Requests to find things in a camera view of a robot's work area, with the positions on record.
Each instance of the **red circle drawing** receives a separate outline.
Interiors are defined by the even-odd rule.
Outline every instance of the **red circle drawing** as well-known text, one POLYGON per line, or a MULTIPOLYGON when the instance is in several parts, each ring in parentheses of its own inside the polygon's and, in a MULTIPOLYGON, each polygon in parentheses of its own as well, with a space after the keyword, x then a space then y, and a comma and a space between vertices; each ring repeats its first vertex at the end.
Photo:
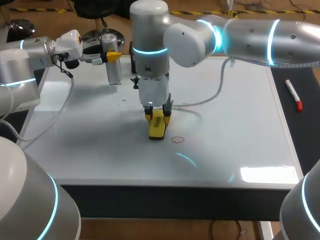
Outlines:
POLYGON ((173 138, 171 138, 171 141, 175 144, 180 144, 180 143, 184 142, 185 139, 181 136, 174 136, 173 138))
POLYGON ((180 106, 178 107, 178 109, 186 109, 188 106, 188 103, 184 102, 184 103, 181 103, 181 105, 185 105, 185 106, 180 106))

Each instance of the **floor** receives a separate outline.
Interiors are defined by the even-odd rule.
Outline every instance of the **floor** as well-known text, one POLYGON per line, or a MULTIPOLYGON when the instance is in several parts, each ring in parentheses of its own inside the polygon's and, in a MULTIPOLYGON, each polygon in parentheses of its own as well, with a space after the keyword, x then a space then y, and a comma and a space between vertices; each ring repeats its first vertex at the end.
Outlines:
MULTIPOLYGON (((319 0, 293 0, 304 10, 320 10, 319 0)), ((166 0, 171 11, 221 11, 225 9, 225 0, 166 0)), ((266 0, 265 7, 272 10, 296 10, 289 0, 266 0)), ((36 1, 16 0, 9 5, 10 8, 55 8, 69 9, 66 0, 36 1)), ((243 10, 241 5, 235 5, 234 10, 243 10)), ((49 36, 58 38, 72 29, 84 34, 95 29, 95 21, 79 18, 73 12, 12 12, 11 17, 24 18, 35 24, 35 37, 49 36)), ((197 16, 183 15, 183 18, 196 19, 197 16)), ((282 19, 303 21, 302 14, 241 14, 240 19, 282 19)), ((108 26, 117 29, 124 36, 126 43, 131 41, 130 21, 119 16, 109 16, 105 20, 108 26)), ((320 14, 307 14, 305 21, 320 25, 320 14)), ((128 54, 129 45, 122 50, 128 54)), ((320 82, 320 70, 314 70, 320 82)), ((83 219, 80 239, 82 240, 207 240, 209 239, 209 220, 176 220, 176 219, 83 219)), ((241 221, 240 240, 259 240, 255 222, 241 221)), ((272 223, 274 233, 280 230, 278 222, 272 223)), ((234 221, 216 221, 213 225, 215 240, 236 240, 239 230, 234 221)))

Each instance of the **marker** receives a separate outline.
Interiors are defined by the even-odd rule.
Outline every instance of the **marker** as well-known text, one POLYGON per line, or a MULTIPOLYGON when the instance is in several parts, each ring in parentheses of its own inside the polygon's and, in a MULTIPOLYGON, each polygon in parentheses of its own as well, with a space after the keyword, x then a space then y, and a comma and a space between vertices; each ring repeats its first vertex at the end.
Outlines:
POLYGON ((296 109, 298 112, 302 112, 302 101, 300 101, 300 98, 296 92, 296 90, 294 89, 294 86, 292 86, 291 82, 289 79, 287 79, 285 81, 285 84, 287 85, 291 95, 293 96, 295 102, 296 102, 296 109))

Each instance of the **white cable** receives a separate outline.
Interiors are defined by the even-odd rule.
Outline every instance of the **white cable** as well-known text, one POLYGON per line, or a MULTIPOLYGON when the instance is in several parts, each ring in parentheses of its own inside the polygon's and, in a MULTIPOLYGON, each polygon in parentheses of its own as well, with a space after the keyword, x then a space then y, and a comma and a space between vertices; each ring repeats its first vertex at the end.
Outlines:
POLYGON ((10 108, 9 108, 7 114, 4 115, 3 118, 1 118, 1 120, 4 120, 14 110, 14 95, 12 94, 12 91, 9 86, 7 86, 5 84, 1 84, 1 83, 0 83, 0 86, 6 87, 6 89, 8 89, 9 94, 10 94, 10 108))
POLYGON ((58 113, 56 114, 56 116, 54 117, 54 119, 52 120, 52 122, 42 131, 40 132, 37 136, 35 137, 32 137, 30 139, 24 139, 22 138, 19 133, 16 131, 16 129, 7 121, 3 120, 3 119, 0 119, 0 124, 4 124, 6 125, 12 132, 13 134, 15 135, 15 137, 22 141, 22 142, 30 142, 30 141, 34 141, 36 140, 37 138, 39 138, 40 136, 42 136, 46 131, 48 131, 52 126, 53 124, 56 122, 56 120, 60 117, 61 113, 64 111, 64 109, 66 108, 66 105, 67 105, 67 102, 69 101, 70 99, 70 96, 71 96, 71 93, 72 93, 72 90, 74 88, 74 85, 75 85, 75 81, 73 78, 71 78, 71 87, 70 87, 70 91, 69 91, 69 94, 68 96, 66 97, 66 100, 64 101, 64 104, 62 105, 62 107, 60 108, 60 110, 58 111, 58 113))
POLYGON ((195 102, 195 103, 176 104, 176 105, 173 105, 173 107, 185 109, 190 106, 198 106, 198 105, 208 103, 208 102, 212 101, 213 99, 215 99, 216 97, 218 97, 218 95, 221 92, 222 86, 224 84, 224 75, 225 75, 226 65, 229 61, 234 61, 234 60, 240 60, 240 61, 247 62, 250 64, 256 64, 256 65, 260 65, 260 66, 264 66, 264 67, 272 67, 272 68, 278 68, 278 69, 299 69, 299 68, 318 68, 318 67, 320 67, 320 61, 307 62, 307 63, 272 63, 272 64, 270 64, 269 62, 248 60, 248 59, 241 58, 241 57, 231 56, 231 57, 228 57, 226 60, 224 60, 224 62, 222 64, 221 74, 220 74, 220 84, 219 84, 217 92, 212 97, 210 97, 206 100, 203 100, 203 101, 195 102))
POLYGON ((221 89, 222 89, 222 86, 224 84, 224 75, 225 75, 225 68, 226 68, 226 65, 229 61, 231 61, 232 59, 231 58, 227 58, 226 60, 224 60, 224 62, 222 63, 222 67, 221 67, 221 73, 220 73, 220 84, 219 84, 219 87, 218 87, 218 90, 216 91, 216 93, 206 99, 206 100, 203 100, 203 101, 199 101, 199 102, 195 102, 195 103, 188 103, 188 104, 176 104, 176 105, 173 105, 174 108, 187 108, 187 107, 190 107, 190 106, 198 106, 198 105, 202 105, 202 104, 205 104, 207 102, 210 102, 212 101, 213 99, 215 99, 216 97, 218 97, 218 95, 220 94, 221 92, 221 89))

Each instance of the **glowing blue ring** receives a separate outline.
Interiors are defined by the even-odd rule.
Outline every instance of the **glowing blue ring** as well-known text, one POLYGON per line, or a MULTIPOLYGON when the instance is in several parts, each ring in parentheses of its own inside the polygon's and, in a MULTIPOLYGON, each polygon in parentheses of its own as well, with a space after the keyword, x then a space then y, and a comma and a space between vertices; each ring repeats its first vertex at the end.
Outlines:
POLYGON ((211 29, 211 31, 213 32, 215 44, 214 44, 214 49, 213 49, 212 53, 214 53, 217 50, 218 45, 221 45, 221 36, 218 35, 218 33, 217 33, 216 29, 214 28, 214 26, 212 26, 209 22, 204 21, 202 19, 198 19, 197 22, 200 22, 200 23, 203 23, 203 24, 207 25, 211 29))
POLYGON ((7 87, 12 87, 12 86, 15 86, 15 85, 19 85, 19 84, 25 84, 25 83, 29 83, 29 82, 32 82, 32 81, 35 81, 36 79, 35 78, 31 78, 31 79, 27 79, 27 80, 23 80, 23 81, 16 81, 16 82, 11 82, 11 83, 7 83, 7 84, 2 84, 0 86, 7 86, 7 87))
POLYGON ((183 158, 187 159, 190 163, 193 164, 193 166, 197 167, 197 165, 195 164, 195 162, 192 161, 189 157, 187 157, 187 156, 185 156, 185 155, 183 155, 183 154, 181 154, 181 153, 178 153, 178 152, 177 152, 177 155, 180 156, 180 157, 183 157, 183 158))
POLYGON ((274 39, 274 34, 275 34, 275 30, 277 27, 277 24, 280 22, 280 19, 277 19, 273 22, 270 33, 269 33, 269 37, 268 37, 268 45, 267 45, 267 49, 266 49, 266 57, 269 61, 269 64, 274 64, 274 61, 272 60, 272 56, 271 56, 271 49, 272 49, 272 41, 274 39))
POLYGON ((159 50, 159 51, 140 51, 140 50, 137 50, 133 47, 133 50, 139 54, 146 54, 146 55, 152 55, 152 54, 161 54, 161 53, 164 53, 165 51, 167 51, 168 49, 165 48, 165 49, 162 49, 162 50, 159 50))
POLYGON ((54 179, 49 175, 49 177, 51 178, 52 182, 53 182, 53 186, 54 186, 54 192, 55 192, 55 200, 54 200, 54 207, 53 207, 53 211, 50 217, 50 220, 48 222, 48 224, 46 225, 45 229, 43 230, 43 232, 41 233, 41 235, 37 238, 37 240, 41 240, 43 239, 43 237, 46 235, 46 233, 48 232, 54 218, 57 212, 57 207, 58 207, 58 189, 57 189, 57 185, 54 181, 54 179))
POLYGON ((24 40, 21 40, 20 42, 20 49, 23 49, 24 40))
POLYGON ((312 222, 312 224, 314 225, 314 227, 318 230, 318 232, 320 233, 320 226, 317 224, 316 220, 314 219, 314 217, 312 216, 308 205, 307 205, 307 200, 306 200, 306 194, 305 194, 305 183, 306 183, 306 179, 308 174, 304 177, 303 179, 303 183, 302 183, 302 202, 303 202, 303 206, 304 209, 306 211, 306 214, 308 215, 310 221, 312 222))

